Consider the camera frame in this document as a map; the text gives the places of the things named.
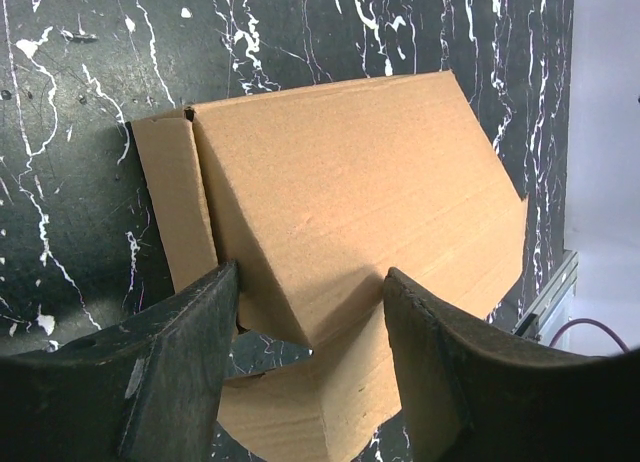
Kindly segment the cardboard box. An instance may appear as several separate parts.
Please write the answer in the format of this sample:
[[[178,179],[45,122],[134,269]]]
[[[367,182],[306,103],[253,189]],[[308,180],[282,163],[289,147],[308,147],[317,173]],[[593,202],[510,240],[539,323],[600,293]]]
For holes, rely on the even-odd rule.
[[[523,270],[527,202],[450,71],[194,104],[132,122],[173,286],[239,268],[237,325],[311,351],[225,381],[266,461],[350,461],[401,408],[383,281],[485,318]]]

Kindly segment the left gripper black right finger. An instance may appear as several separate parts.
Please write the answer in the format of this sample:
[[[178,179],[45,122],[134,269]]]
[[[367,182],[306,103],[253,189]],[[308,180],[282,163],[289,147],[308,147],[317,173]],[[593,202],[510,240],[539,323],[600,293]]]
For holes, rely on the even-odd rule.
[[[504,332],[400,270],[384,316],[416,461],[635,461],[639,354],[583,356]]]

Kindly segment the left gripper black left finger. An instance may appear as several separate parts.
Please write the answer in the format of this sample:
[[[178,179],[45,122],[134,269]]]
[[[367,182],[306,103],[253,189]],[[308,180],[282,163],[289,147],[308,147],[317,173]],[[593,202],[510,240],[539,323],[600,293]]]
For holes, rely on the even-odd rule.
[[[238,306],[226,262],[120,324],[1,360],[5,461],[206,461]]]

